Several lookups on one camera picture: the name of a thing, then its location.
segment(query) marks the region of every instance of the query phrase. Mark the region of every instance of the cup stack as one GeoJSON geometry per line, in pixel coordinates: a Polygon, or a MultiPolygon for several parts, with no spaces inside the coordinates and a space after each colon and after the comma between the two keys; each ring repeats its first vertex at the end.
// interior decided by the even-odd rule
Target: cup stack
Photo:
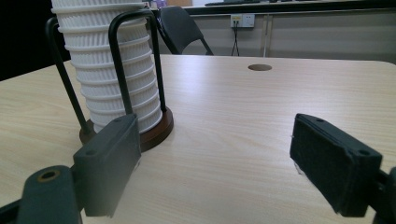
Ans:
{"type": "MultiPolygon", "coordinates": [[[[81,94],[98,133],[111,120],[125,115],[120,86],[108,42],[111,21],[126,11],[143,8],[134,0],[52,0],[52,13],[64,35],[71,64],[76,68],[81,94]]],[[[128,21],[117,33],[131,105],[139,132],[157,125],[163,113],[151,60],[146,20],[128,21]]]]}

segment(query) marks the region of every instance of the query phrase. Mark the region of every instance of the cable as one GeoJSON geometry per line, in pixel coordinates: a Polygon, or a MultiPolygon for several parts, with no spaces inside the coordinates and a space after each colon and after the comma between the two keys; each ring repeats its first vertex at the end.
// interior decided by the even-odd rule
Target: cable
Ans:
{"type": "Polygon", "coordinates": [[[235,47],[236,47],[236,52],[237,52],[237,54],[239,56],[238,39],[237,39],[237,37],[238,37],[238,24],[239,24],[239,21],[237,21],[237,22],[234,21],[233,22],[233,34],[235,36],[235,41],[233,42],[233,51],[235,50],[235,47]]]}

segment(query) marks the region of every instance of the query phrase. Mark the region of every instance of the wooden table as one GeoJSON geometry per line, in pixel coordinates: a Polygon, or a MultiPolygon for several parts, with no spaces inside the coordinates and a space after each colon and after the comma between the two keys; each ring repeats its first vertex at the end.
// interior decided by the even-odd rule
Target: wooden table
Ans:
{"type": "MultiPolygon", "coordinates": [[[[396,66],[163,55],[175,128],[145,152],[115,216],[84,223],[371,223],[336,215],[290,158],[296,113],[326,119],[396,165],[396,66]],[[251,71],[265,63],[269,71],[251,71]]],[[[80,103],[74,68],[66,63],[80,103]]],[[[71,166],[78,121],[54,66],[0,82],[0,204],[25,179],[71,166]]]]}

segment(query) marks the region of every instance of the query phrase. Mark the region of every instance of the wooden base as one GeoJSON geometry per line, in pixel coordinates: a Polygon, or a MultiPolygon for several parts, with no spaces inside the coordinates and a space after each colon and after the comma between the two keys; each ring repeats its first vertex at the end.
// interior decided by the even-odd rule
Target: wooden base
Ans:
{"type": "MultiPolygon", "coordinates": [[[[87,121],[91,133],[85,134],[82,130],[79,131],[79,139],[82,144],[88,143],[91,138],[96,135],[96,132],[93,130],[93,123],[89,119],[87,121]]],[[[172,111],[166,107],[166,111],[163,112],[163,118],[161,121],[151,130],[140,134],[140,150],[145,152],[149,149],[152,149],[159,145],[165,138],[172,132],[174,127],[174,120],[172,111]]]]}

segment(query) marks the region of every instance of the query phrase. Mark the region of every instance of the chair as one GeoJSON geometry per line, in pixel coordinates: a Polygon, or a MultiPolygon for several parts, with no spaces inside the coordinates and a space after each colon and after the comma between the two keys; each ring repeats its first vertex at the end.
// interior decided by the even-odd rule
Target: chair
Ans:
{"type": "Polygon", "coordinates": [[[182,54],[191,42],[201,40],[206,55],[213,55],[195,21],[181,7],[161,7],[157,14],[159,32],[172,54],[182,54]]]}

